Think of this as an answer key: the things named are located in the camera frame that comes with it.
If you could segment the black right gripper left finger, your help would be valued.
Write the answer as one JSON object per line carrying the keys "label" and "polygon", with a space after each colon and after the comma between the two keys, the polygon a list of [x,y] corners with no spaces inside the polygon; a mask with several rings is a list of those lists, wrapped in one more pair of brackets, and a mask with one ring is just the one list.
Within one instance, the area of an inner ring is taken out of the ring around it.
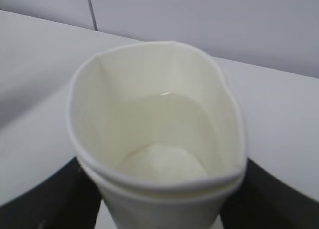
{"label": "black right gripper left finger", "polygon": [[2,229],[92,229],[101,195],[73,158],[43,183],[0,208]]}

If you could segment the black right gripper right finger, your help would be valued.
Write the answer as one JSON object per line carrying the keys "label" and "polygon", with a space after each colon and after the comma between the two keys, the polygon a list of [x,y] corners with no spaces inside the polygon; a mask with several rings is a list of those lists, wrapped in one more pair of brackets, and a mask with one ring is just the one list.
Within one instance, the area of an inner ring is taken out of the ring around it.
{"label": "black right gripper right finger", "polygon": [[220,216],[226,229],[317,229],[319,204],[248,160],[243,183]]}

